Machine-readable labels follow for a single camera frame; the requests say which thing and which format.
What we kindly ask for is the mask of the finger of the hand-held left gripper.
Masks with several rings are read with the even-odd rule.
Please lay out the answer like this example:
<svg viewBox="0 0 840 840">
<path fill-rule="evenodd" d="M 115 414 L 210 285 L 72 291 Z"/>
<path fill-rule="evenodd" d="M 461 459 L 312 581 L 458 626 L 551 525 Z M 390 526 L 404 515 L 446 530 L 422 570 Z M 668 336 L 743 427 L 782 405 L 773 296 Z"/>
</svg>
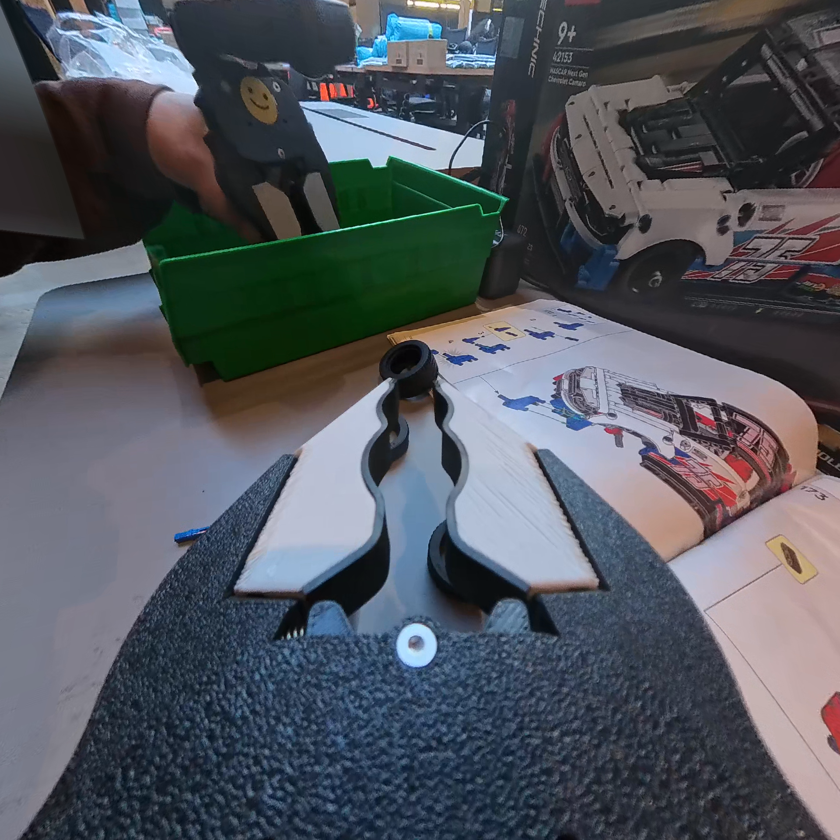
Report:
<svg viewBox="0 0 840 840">
<path fill-rule="evenodd" d="M 301 224 L 287 194 L 268 182 L 252 185 L 252 191 L 272 239 L 282 241 L 302 236 Z"/>
<path fill-rule="evenodd" d="M 302 184 L 301 233 L 315 235 L 341 227 L 337 196 L 331 175 L 309 172 Z"/>
</svg>

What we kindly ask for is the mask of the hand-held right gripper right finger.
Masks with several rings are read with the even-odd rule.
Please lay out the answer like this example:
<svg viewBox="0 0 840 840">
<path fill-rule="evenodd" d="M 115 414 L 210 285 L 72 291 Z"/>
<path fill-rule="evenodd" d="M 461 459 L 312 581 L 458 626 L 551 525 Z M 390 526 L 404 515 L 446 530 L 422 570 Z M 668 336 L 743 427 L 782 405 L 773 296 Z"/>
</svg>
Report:
<svg viewBox="0 0 840 840">
<path fill-rule="evenodd" d="M 589 592 L 600 581 L 538 450 L 446 381 L 434 384 L 446 502 L 445 573 L 467 602 Z"/>
</svg>

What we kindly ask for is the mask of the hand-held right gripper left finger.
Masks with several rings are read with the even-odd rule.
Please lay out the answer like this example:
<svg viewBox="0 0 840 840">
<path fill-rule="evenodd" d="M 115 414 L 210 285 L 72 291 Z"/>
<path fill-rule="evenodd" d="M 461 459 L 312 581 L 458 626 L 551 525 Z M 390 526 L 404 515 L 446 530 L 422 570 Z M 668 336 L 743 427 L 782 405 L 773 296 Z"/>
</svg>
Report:
<svg viewBox="0 0 840 840">
<path fill-rule="evenodd" d="M 241 599 L 336 602 L 357 612 L 384 585 L 390 542 L 380 485 L 400 398 L 385 380 L 294 456 L 234 583 Z"/>
</svg>

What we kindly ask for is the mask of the green box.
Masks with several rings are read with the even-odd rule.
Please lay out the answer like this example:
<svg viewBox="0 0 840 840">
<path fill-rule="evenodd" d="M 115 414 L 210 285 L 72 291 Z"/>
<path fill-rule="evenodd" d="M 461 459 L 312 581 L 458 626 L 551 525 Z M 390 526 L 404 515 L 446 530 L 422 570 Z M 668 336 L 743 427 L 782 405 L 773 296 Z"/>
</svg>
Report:
<svg viewBox="0 0 840 840">
<path fill-rule="evenodd" d="M 475 301 L 506 197 L 394 157 L 330 167 L 338 230 L 244 245 L 173 204 L 144 238 L 186 365 L 228 382 Z"/>
</svg>

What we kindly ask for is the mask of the person's left forearm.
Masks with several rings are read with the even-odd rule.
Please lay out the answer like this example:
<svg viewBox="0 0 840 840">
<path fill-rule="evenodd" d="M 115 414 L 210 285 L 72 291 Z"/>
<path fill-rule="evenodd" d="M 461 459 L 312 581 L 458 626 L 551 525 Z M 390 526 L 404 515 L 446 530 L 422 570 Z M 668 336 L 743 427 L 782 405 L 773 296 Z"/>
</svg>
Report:
<svg viewBox="0 0 840 840">
<path fill-rule="evenodd" d="M 132 245 L 164 220 L 176 189 L 152 160 L 146 128 L 154 100 L 169 91 L 140 80 L 35 84 L 83 233 L 50 245 L 47 261 Z"/>
</svg>

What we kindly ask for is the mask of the grey desk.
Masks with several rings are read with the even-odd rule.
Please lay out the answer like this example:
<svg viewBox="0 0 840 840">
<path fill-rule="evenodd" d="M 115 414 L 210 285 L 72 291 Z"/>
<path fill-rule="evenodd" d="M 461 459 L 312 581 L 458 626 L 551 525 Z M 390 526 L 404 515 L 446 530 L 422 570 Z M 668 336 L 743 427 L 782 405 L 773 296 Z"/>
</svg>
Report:
<svg viewBox="0 0 840 840">
<path fill-rule="evenodd" d="M 175 534 L 361 399 L 388 344 L 202 384 L 148 276 L 39 300 L 2 396 L 2 838 L 70 761 Z"/>
</svg>

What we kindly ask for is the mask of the person's left hand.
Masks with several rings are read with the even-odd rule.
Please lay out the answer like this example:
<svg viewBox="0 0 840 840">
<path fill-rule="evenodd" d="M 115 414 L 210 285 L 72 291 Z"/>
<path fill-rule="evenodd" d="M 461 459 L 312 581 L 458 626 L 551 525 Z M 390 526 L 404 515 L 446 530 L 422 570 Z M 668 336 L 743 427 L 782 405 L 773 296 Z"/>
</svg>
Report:
<svg viewBox="0 0 840 840">
<path fill-rule="evenodd" d="M 160 91 L 146 121 L 146 138 L 154 165 L 168 180 L 195 199 L 201 211 L 249 242 L 262 241 L 259 231 L 229 202 L 219 185 L 215 161 L 205 142 L 207 126 L 193 99 L 177 91 Z"/>
</svg>

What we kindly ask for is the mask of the long wooden workbench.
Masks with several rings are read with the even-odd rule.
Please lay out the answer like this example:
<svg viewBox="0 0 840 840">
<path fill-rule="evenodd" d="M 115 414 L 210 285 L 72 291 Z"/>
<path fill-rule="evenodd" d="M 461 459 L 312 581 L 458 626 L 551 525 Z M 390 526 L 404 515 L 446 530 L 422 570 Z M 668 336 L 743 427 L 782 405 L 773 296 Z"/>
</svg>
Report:
<svg viewBox="0 0 840 840">
<path fill-rule="evenodd" d="M 451 67 L 442 66 L 439 68 L 411 68 L 391 65 L 367 65 L 355 66 L 351 64 L 338 65 L 333 74 L 339 75 L 370 75 L 370 74 L 403 74 L 414 77 L 458 77 L 490 80 L 494 76 L 495 68 L 490 67 Z"/>
</svg>

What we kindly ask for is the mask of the cardboard box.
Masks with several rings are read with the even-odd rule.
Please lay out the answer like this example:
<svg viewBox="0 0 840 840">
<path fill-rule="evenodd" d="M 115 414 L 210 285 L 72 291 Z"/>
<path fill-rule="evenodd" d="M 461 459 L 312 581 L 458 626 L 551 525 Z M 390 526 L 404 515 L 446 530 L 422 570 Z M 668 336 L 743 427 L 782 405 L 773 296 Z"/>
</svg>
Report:
<svg viewBox="0 0 840 840">
<path fill-rule="evenodd" d="M 448 42 L 444 38 L 391 40 L 386 46 L 386 64 L 396 67 L 446 67 Z"/>
</svg>

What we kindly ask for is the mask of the clear plastic bag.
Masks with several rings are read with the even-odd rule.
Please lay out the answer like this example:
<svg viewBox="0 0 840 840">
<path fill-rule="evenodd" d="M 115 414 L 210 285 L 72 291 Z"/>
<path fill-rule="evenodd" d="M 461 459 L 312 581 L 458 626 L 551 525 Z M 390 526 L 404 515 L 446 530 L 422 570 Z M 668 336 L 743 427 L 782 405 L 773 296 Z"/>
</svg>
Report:
<svg viewBox="0 0 840 840">
<path fill-rule="evenodd" d="M 68 80 L 144 81 L 196 94 L 193 67 L 178 48 L 110 17 L 58 13 L 46 40 Z"/>
</svg>

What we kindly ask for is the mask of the blue wrapped bundle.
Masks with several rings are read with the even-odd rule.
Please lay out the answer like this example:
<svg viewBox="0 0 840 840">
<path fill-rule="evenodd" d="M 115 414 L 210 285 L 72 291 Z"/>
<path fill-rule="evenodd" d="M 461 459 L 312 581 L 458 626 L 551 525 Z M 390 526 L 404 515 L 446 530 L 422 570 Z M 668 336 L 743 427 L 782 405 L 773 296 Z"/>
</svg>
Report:
<svg viewBox="0 0 840 840">
<path fill-rule="evenodd" d="M 404 17 L 395 13 L 388 14 L 384 33 L 375 37 L 372 46 L 357 45 L 355 55 L 357 64 L 372 58 L 386 58 L 387 45 L 397 40 L 441 39 L 441 24 L 422 17 Z"/>
</svg>

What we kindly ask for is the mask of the black power adapter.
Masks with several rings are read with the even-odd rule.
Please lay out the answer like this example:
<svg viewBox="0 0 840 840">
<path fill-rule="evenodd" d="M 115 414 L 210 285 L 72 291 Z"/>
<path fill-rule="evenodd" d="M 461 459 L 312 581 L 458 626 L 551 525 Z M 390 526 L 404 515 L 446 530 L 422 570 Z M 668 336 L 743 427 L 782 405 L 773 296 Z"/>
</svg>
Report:
<svg viewBox="0 0 840 840">
<path fill-rule="evenodd" d="M 496 300 L 514 294 L 520 282 L 526 240 L 516 232 L 501 234 L 490 249 L 478 298 Z"/>
</svg>

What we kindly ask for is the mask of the open instruction booklet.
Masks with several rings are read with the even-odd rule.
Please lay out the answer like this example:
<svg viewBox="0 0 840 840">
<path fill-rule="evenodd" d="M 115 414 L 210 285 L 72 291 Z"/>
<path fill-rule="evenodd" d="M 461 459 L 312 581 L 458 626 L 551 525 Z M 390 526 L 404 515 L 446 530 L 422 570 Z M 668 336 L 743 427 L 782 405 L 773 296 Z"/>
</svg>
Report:
<svg viewBox="0 0 840 840">
<path fill-rule="evenodd" d="M 839 493 L 803 400 L 567 303 L 424 329 L 439 373 L 553 452 L 667 562 L 796 793 L 839 828 Z"/>
</svg>

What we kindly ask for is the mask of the black toy car box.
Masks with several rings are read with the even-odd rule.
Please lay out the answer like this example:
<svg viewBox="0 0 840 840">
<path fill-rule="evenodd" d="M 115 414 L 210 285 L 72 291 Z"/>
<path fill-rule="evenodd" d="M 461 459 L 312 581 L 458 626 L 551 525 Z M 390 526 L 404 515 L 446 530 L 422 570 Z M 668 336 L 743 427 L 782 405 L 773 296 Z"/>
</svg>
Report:
<svg viewBox="0 0 840 840">
<path fill-rule="evenodd" d="M 838 2 L 506 2 L 520 277 L 838 413 Z"/>
</svg>

